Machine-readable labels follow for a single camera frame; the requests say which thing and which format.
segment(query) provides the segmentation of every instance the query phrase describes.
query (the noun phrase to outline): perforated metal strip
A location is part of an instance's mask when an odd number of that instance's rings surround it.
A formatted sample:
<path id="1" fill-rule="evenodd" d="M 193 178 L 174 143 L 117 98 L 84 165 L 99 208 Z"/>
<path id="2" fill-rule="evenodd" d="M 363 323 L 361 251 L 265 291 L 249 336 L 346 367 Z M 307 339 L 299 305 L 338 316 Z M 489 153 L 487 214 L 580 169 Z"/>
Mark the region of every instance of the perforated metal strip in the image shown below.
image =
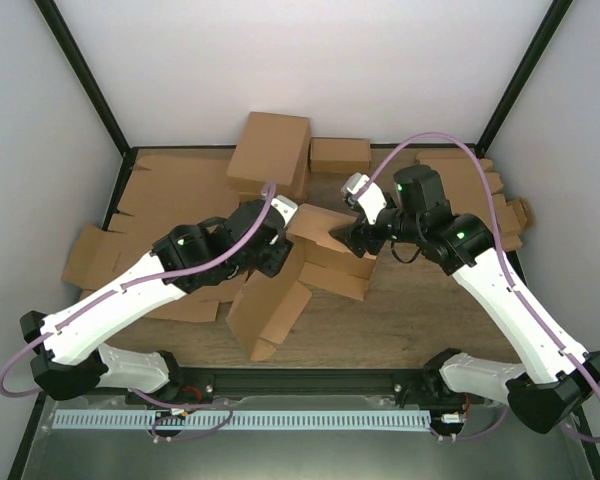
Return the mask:
<path id="1" fill-rule="evenodd" d="M 58 410 L 56 430 L 146 430 L 156 420 L 156 411 L 146 410 Z M 226 411 L 198 411 L 185 420 L 165 420 L 158 429 L 177 427 L 205 430 L 226 418 Z M 375 430 L 428 432 L 429 412 L 389 411 L 236 411 L 223 430 Z"/>

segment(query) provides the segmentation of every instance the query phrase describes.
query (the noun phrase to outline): black corner post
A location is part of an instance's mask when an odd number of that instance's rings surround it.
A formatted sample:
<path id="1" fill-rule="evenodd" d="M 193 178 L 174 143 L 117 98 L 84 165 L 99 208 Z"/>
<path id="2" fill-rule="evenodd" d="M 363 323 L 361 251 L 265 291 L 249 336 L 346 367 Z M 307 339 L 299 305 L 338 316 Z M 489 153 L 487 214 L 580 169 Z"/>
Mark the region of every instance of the black corner post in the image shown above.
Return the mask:
<path id="1" fill-rule="evenodd" d="M 489 150 L 494 138 L 496 138 L 500 127 L 502 127 L 513 104 L 518 99 L 520 92 L 531 76 L 538 60 L 542 57 L 547 45 L 549 45 L 553 34 L 558 29 L 560 22 L 562 22 L 562 19 L 567 13 L 567 10 L 569 10 L 572 2 L 573 0 L 553 0 L 553 2 L 551 2 L 551 6 L 542 19 L 542 23 L 540 23 L 540 27 L 538 27 L 518 68 L 513 74 L 513 77 L 511 77 L 511 81 L 504 91 L 498 106 L 493 112 L 493 115 L 491 115 L 489 123 L 487 123 L 484 132 L 482 132 L 480 140 L 478 140 L 476 145 L 476 153 L 478 156 L 484 157 L 486 155 L 487 150 Z"/>
<path id="2" fill-rule="evenodd" d="M 87 92 L 91 103 L 100 116 L 100 120 L 102 120 L 102 123 L 109 132 L 113 143 L 115 143 L 120 151 L 120 155 L 122 155 L 123 158 L 126 157 L 130 150 L 129 144 L 125 139 L 122 130 L 120 130 L 120 126 L 113 116 L 113 112 L 109 108 L 100 87 L 96 83 L 96 79 L 93 77 L 91 70 L 89 70 L 89 66 L 82 56 L 78 45 L 73 39 L 69 27 L 62 18 L 62 14 L 56 5 L 56 2 L 53 0 L 35 0 L 35 2 L 40 9 L 40 13 L 42 13 L 42 16 L 49 25 L 51 32 L 56 37 L 67 60 L 69 60 L 82 87 L 85 92 Z"/>

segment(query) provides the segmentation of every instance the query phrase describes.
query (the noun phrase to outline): cardboard box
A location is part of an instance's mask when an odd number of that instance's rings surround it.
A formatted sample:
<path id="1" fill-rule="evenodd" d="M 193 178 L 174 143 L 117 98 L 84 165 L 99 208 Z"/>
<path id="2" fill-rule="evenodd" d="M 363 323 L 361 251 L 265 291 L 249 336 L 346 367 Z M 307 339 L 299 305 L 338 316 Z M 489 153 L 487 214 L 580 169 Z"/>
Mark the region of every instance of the cardboard box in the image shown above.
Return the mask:
<path id="1" fill-rule="evenodd" d="M 227 170 L 229 184 L 248 198 L 275 180 L 279 195 L 301 202 L 310 140 L 308 118 L 251 112 Z"/>
<path id="2" fill-rule="evenodd" d="M 69 256 L 63 280 L 87 291 L 98 290 L 128 270 L 176 225 L 230 215 L 238 206 L 238 196 L 227 183 L 227 166 L 224 160 L 166 156 L 139 159 L 110 231 L 93 225 L 84 227 Z M 241 275 L 216 287 L 201 288 L 156 309 L 150 316 L 214 321 L 218 303 L 232 301 L 245 279 L 246 275 Z"/>
<path id="3" fill-rule="evenodd" d="M 313 138 L 309 158 L 312 172 L 367 173 L 371 147 L 362 138 Z"/>
<path id="4" fill-rule="evenodd" d="M 291 196 L 289 197 L 294 202 L 300 204 L 307 201 L 307 192 L 309 191 L 309 166 L 307 165 L 302 174 L 298 178 L 295 185 L 293 185 Z M 280 192 L 276 188 L 276 195 L 280 195 Z M 240 203 L 247 202 L 249 200 L 256 200 L 262 198 L 262 195 L 246 192 L 238 192 Z"/>
<path id="5" fill-rule="evenodd" d="M 329 231 L 350 225 L 355 217 L 314 205 L 301 205 L 288 230 L 289 238 L 301 244 L 305 265 L 300 281 L 356 300 L 363 300 L 377 258 L 357 258 L 333 239 Z"/>
<path id="6" fill-rule="evenodd" d="M 256 271 L 236 295 L 227 323 L 252 361 L 276 352 L 311 299 L 298 282 L 303 266 L 302 245 L 294 245 L 276 277 Z"/>
<path id="7" fill-rule="evenodd" d="M 493 231 L 480 175 L 465 152 L 460 149 L 425 150 L 418 153 L 416 159 L 418 163 L 429 165 L 440 174 L 454 214 L 476 215 Z M 532 224 L 532 220 L 528 220 L 531 209 L 522 199 L 506 201 L 501 193 L 504 185 L 500 175 L 493 172 L 491 160 L 481 159 L 480 165 L 489 182 L 503 248 L 506 251 L 517 250 L 522 247 L 520 233 Z"/>

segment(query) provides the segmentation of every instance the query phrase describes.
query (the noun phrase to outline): black frame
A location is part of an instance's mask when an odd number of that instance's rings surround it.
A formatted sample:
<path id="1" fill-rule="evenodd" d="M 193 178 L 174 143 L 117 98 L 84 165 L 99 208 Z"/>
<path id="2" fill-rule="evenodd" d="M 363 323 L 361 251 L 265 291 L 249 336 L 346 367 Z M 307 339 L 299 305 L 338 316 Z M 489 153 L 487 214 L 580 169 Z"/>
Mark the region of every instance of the black frame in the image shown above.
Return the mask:
<path id="1" fill-rule="evenodd" d="M 496 106 L 493 114 L 480 139 L 475 144 L 468 144 L 475 148 L 480 157 L 484 157 L 493 143 L 500 128 L 504 124 L 511 108 L 522 92 L 527 80 L 540 60 L 545 49 L 549 45 L 554 33 L 558 29 L 562 19 L 566 15 L 573 0 L 553 0 L 547 10 L 536 34 L 531 40 L 518 68 L 509 81 L 502 98 Z M 76 44 L 69 27 L 62 18 L 54 0 L 35 0 L 41 14 L 49 25 L 49 28 L 67 60 L 73 68 L 78 80 L 82 84 L 87 96 L 93 104 L 103 125 L 109 132 L 111 139 L 116 145 L 122 157 L 120 171 L 116 180 L 114 192 L 107 208 L 103 229 L 107 229 L 112 216 L 117 211 L 118 202 L 127 184 L 133 165 L 135 164 L 140 148 L 183 148 L 181 147 L 158 147 L 140 146 L 131 147 L 127 142 L 118 122 L 111 111 L 96 79 L 94 78 L 87 62 L 85 61 L 78 45 Z M 393 147 L 395 145 L 374 145 L 375 147 Z M 417 144 L 415 148 L 444 148 L 455 147 L 455 145 L 440 144 Z M 515 253 L 510 255 L 513 267 L 524 281 L 520 268 L 520 262 Z M 264 392 L 271 394 L 272 389 L 278 394 L 376 394 L 394 396 L 397 402 L 404 405 L 405 397 L 409 392 L 408 386 L 402 392 L 395 392 L 393 385 L 398 382 L 417 384 L 422 376 L 419 369 L 404 370 L 369 370 L 369 369 L 195 369 L 191 370 L 196 375 L 213 379 L 217 386 L 216 394 L 248 395 Z M 26 461 L 31 449 L 33 437 L 40 422 L 42 409 L 46 400 L 44 393 L 36 399 L 31 417 L 23 435 L 20 447 L 14 459 L 10 480 L 21 478 Z M 412 397 L 421 404 L 423 408 L 428 405 L 426 399 Z M 581 407 L 575 410 L 575 416 L 579 421 L 578 430 L 585 434 L 591 434 L 589 425 Z M 582 442 L 589 466 L 596 480 L 600 480 L 600 455 L 593 443 Z"/>

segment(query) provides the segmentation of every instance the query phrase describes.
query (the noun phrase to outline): gray floor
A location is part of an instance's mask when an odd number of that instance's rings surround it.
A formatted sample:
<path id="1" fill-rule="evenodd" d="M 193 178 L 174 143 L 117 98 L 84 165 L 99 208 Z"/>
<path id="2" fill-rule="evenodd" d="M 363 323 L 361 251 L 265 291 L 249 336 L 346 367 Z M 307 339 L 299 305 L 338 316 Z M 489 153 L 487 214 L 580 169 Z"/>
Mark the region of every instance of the gray floor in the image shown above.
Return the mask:
<path id="1" fill-rule="evenodd" d="M 351 408 L 360 407 L 348 401 Z M 333 402 L 329 403 L 327 408 L 332 408 Z M 275 404 L 288 408 L 279 400 Z M 258 400 L 241 408 L 271 405 Z M 315 409 L 317 404 L 307 405 Z M 43 418 L 49 418 L 50 408 Z M 497 415 L 484 407 L 472 408 L 471 413 L 467 431 L 484 428 Z M 44 429 L 37 436 L 24 478 L 566 480 L 591 476 L 578 442 L 559 430 L 535 434 L 510 415 L 492 436 L 457 444 L 439 444 L 423 433 L 220 432 L 203 440 L 155 445 L 145 432 Z"/>

